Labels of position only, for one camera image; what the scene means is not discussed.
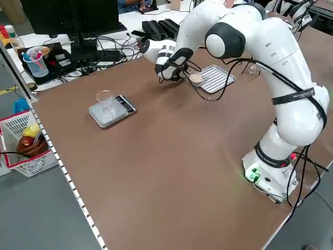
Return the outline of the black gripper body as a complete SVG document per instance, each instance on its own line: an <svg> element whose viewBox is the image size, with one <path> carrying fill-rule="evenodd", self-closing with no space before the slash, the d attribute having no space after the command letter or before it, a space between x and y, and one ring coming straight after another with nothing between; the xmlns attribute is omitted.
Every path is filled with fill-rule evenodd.
<svg viewBox="0 0 333 250"><path fill-rule="evenodd" d="M173 82L186 81L188 77L187 73L186 69L175 68L172 72L170 80Z"/></svg>

